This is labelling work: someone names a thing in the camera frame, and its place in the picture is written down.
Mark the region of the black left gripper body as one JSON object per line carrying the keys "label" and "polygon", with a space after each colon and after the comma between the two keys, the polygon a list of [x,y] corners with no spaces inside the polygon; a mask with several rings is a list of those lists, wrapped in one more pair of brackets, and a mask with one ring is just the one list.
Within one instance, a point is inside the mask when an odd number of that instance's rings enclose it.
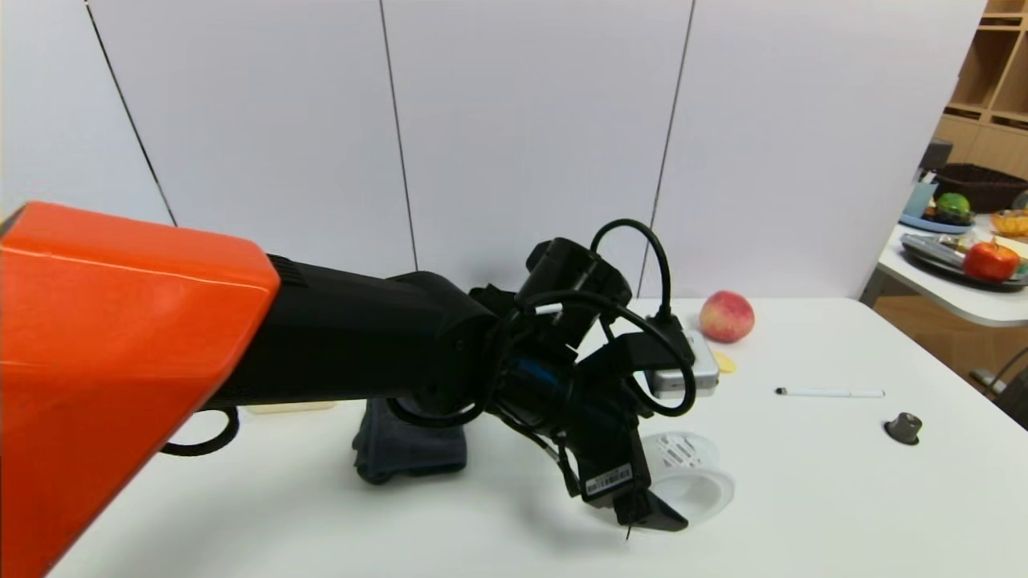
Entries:
{"label": "black left gripper body", "polygon": [[624,377],[590,364],[514,357],[504,374],[504,410],[553,442],[570,494],[594,507],[649,486],[638,404]]}

